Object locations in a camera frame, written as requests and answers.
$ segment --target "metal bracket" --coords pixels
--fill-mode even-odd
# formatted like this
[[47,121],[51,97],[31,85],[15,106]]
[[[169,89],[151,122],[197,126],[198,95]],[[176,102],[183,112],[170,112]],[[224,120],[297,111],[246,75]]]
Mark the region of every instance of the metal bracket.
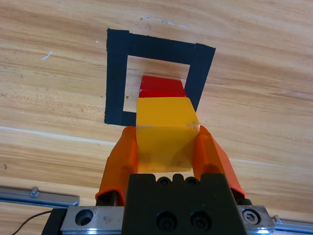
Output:
[[79,196],[40,192],[22,188],[0,187],[0,202],[26,204],[41,207],[68,208],[79,205]]

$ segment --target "black square outline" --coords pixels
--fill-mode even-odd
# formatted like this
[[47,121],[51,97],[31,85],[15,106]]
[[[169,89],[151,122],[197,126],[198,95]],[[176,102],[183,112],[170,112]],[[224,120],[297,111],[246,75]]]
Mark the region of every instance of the black square outline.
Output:
[[197,110],[215,48],[108,29],[107,92],[104,122],[136,126],[136,113],[123,111],[128,56],[190,65],[186,96]]

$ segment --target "table surface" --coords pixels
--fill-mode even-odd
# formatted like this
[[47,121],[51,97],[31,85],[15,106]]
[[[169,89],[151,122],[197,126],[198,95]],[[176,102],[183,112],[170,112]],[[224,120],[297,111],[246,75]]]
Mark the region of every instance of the table surface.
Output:
[[[312,12],[310,0],[1,0],[0,185],[94,205],[123,129],[103,122],[109,27],[215,47],[201,124],[255,205],[313,220]],[[184,83],[188,69],[129,56],[124,110],[143,74]],[[0,208],[4,234],[47,210]],[[20,234],[41,234],[47,217]]]

